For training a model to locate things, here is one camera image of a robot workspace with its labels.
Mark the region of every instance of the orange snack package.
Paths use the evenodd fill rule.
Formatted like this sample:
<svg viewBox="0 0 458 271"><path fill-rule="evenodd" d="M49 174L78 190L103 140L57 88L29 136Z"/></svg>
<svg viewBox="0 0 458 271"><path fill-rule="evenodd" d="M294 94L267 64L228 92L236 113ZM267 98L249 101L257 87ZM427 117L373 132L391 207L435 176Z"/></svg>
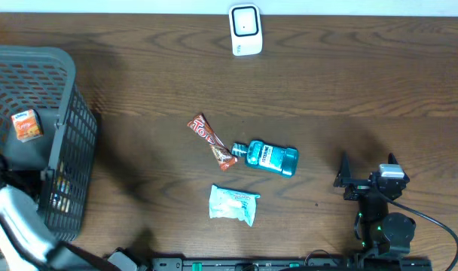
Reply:
<svg viewBox="0 0 458 271"><path fill-rule="evenodd" d="M187 123L187 126L210 144L222 171L226 171L237 162L237 158L222 144L202 114L195 116L192 121Z"/></svg>
<svg viewBox="0 0 458 271"><path fill-rule="evenodd" d="M11 116L11 121L17 132L17 139L21 142L27 142L43 135L38 116L33 109L14 114Z"/></svg>

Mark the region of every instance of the tissue packet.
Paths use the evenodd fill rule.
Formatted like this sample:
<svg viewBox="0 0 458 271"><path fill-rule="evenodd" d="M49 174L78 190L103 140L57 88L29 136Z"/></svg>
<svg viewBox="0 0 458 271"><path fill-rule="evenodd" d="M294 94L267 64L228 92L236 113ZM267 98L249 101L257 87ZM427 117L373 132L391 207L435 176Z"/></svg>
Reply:
<svg viewBox="0 0 458 271"><path fill-rule="evenodd" d="M261 195L258 194L244 193L213 185L209 198L209 217L238 218L252 227L256 215L256 199L260 197Z"/></svg>

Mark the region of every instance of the bottle label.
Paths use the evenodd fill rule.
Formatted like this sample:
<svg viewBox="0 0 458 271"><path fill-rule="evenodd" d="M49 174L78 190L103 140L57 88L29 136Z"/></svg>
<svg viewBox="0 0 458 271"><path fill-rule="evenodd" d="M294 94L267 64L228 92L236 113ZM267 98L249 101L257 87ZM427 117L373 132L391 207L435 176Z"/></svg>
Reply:
<svg viewBox="0 0 458 271"><path fill-rule="evenodd" d="M262 149L261 160L259 160L259 165L265 166L267 168L272 167L270 164L272 155L273 155L273 147L269 145L264 145Z"/></svg>

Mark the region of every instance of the brown candy wrapper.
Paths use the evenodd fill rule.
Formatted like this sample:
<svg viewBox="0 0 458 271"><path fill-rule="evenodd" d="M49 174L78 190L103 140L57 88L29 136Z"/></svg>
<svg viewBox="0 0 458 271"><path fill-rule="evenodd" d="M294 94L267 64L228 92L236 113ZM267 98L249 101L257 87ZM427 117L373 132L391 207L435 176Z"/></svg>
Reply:
<svg viewBox="0 0 458 271"><path fill-rule="evenodd" d="M222 171L226 171L237 162L237 158L222 144L221 140L215 135L211 126L207 123L202 114L198 114L192 121L187 123L196 134L208 141L214 153L215 159L219 163Z"/></svg>

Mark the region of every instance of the white wall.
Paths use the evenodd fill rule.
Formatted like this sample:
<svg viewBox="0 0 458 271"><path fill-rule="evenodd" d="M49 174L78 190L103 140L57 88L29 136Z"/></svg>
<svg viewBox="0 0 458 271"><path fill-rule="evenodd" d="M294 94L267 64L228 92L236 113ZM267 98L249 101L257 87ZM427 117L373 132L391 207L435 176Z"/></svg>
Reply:
<svg viewBox="0 0 458 271"><path fill-rule="evenodd" d="M262 14L458 17L458 0L252 0ZM0 12L226 14L234 0L0 0Z"/></svg>

